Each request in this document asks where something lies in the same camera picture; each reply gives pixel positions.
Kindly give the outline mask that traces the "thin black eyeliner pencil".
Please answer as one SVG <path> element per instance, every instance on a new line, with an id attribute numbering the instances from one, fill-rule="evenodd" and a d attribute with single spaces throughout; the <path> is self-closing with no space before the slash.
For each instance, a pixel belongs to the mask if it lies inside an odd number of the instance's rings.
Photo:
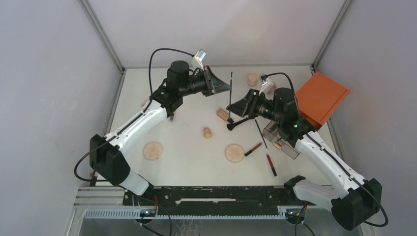
<path id="1" fill-rule="evenodd" d="M 265 148 L 266 148 L 266 149 L 268 149 L 268 146 L 267 146 L 267 144 L 266 144 L 265 138 L 264 138 L 263 133 L 262 133 L 262 131 L 261 131 L 261 129 L 260 129 L 260 126 L 259 126 L 259 124 L 258 124 L 258 121 L 257 121 L 256 119 L 254 119 L 254 121 L 255 121 L 255 123 L 256 123 L 257 129 L 258 129 L 259 134 L 260 134 L 260 136 L 261 136 L 261 139 L 262 139 L 262 141 L 263 141 L 263 143 L 264 143 L 264 145 L 265 145 Z"/>

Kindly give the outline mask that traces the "black powder brush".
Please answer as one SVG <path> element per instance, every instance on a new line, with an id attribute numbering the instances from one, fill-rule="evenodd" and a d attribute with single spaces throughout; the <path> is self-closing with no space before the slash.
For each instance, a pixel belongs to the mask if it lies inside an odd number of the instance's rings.
<path id="1" fill-rule="evenodd" d="M 249 118 L 244 118 L 244 119 L 241 119 L 241 120 L 233 122 L 233 123 L 228 123 L 227 128 L 228 128 L 229 131 L 232 131 L 235 127 L 237 127 L 238 125 L 240 125 L 240 124 L 242 124 L 242 123 L 244 123 L 248 120 L 249 120 Z"/>

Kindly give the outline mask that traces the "orange clear drawer organizer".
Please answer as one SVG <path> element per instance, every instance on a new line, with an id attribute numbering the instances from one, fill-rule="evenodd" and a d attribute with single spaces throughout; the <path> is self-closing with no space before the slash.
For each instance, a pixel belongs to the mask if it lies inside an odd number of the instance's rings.
<path id="1" fill-rule="evenodd" d="M 319 130 L 350 92 L 348 88 L 317 72 L 296 92 L 300 114 Z M 281 139 L 274 122 L 271 121 L 263 129 L 262 135 L 288 157 L 296 159 L 299 156 L 300 152 Z"/>

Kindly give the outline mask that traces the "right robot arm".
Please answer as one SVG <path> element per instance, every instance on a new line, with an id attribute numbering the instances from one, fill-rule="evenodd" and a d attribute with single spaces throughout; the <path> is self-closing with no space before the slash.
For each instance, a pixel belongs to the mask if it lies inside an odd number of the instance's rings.
<path id="1" fill-rule="evenodd" d="M 307 201 L 331 212 L 344 229 L 352 230 L 381 211 L 382 186 L 376 179 L 367 180 L 347 165 L 321 138 L 298 110 L 295 93 L 278 88 L 272 100 L 259 90 L 250 89 L 240 100 L 226 108 L 243 118 L 263 117 L 275 122 L 280 138 L 306 156 L 330 187 L 296 176 L 284 186 L 284 198 L 292 205 Z"/>

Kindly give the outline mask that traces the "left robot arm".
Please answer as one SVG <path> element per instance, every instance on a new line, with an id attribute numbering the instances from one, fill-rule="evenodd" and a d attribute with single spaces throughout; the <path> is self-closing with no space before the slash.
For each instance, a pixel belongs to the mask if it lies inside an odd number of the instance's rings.
<path id="1" fill-rule="evenodd" d="M 208 97 L 231 89 L 209 66 L 203 66 L 194 73 L 187 62 L 172 62 L 166 78 L 137 114 L 113 132 L 91 138 L 90 167 L 111 185 L 134 193 L 140 204 L 150 204 L 154 198 L 150 183 L 131 169 L 125 156 L 145 133 L 173 115 L 183 104 L 185 96 L 201 93 Z"/>

